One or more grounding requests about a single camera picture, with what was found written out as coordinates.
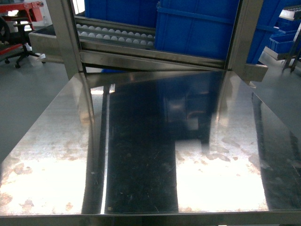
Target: scratch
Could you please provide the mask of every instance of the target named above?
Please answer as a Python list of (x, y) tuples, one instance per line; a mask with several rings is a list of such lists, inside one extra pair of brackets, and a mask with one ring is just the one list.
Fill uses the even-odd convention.
[(169, 171), (167, 171), (166, 173), (168, 173), (168, 172), (170, 172), (170, 171), (172, 171), (173, 170), (173, 168), (175, 167), (175, 165), (169, 170)]
[[(159, 152), (156, 154), (155, 158), (158, 156), (158, 154), (159, 154)], [(155, 158), (154, 158), (154, 159), (155, 159)]]

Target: metal post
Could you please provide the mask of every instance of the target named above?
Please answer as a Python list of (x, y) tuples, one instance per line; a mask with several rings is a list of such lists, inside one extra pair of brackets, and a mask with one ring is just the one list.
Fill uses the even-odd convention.
[(240, 0), (227, 57), (226, 69), (242, 76), (256, 30), (263, 0)]
[(47, 5), (67, 75), (71, 79), (74, 74), (84, 70), (79, 55), (81, 48), (75, 26), (73, 5), (69, 0), (47, 0)]

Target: reflective metal surface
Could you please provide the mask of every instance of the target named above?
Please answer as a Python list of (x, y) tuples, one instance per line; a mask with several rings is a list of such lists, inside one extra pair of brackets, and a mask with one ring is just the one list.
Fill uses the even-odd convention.
[(236, 74), (98, 76), (74, 76), (3, 162), (1, 216), (301, 221), (299, 137)]

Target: chair base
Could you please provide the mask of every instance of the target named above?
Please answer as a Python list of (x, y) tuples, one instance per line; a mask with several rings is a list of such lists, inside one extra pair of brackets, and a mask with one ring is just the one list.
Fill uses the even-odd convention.
[(22, 47), (23, 47), (23, 51), (22, 51), (22, 52), (16, 53), (16, 54), (13, 54), (13, 55), (11, 55), (11, 56), (6, 57), (6, 58), (5, 58), (5, 63), (6, 63), (6, 64), (9, 64), (10, 61), (9, 61), (8, 59), (11, 59), (11, 58), (14, 58), (14, 57), (19, 57), (19, 58), (17, 59), (17, 61), (16, 61), (15, 67), (16, 67), (16, 68), (20, 68), (21, 66), (20, 66), (19, 63), (20, 63), (24, 58), (26, 58), (26, 57), (28, 57), (28, 56), (39, 57), (38, 54), (35, 54), (35, 53), (33, 53), (32, 51), (28, 51), (28, 50), (27, 50), (27, 47), (26, 47), (25, 45), (23, 45)]

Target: white roller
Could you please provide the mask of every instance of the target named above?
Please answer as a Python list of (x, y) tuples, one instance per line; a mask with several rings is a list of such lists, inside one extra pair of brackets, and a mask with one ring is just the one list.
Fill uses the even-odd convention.
[(87, 36), (88, 36), (88, 33), (87, 33), (87, 32), (82, 32), (80, 35), (81, 35), (81, 36), (87, 37)]
[(103, 37), (103, 39), (110, 40), (111, 38), (110, 38), (109, 35), (105, 35), (105, 36)]
[(97, 34), (97, 35), (96, 35), (96, 38), (98, 38), (98, 39), (103, 39), (103, 35), (102, 35), (102, 34)]
[(90, 38), (95, 38), (95, 34), (94, 34), (94, 33), (90, 33), (88, 36), (89, 36)]
[(112, 37), (111, 37), (111, 40), (112, 40), (112, 41), (118, 41), (118, 38), (117, 38), (116, 36), (112, 36)]

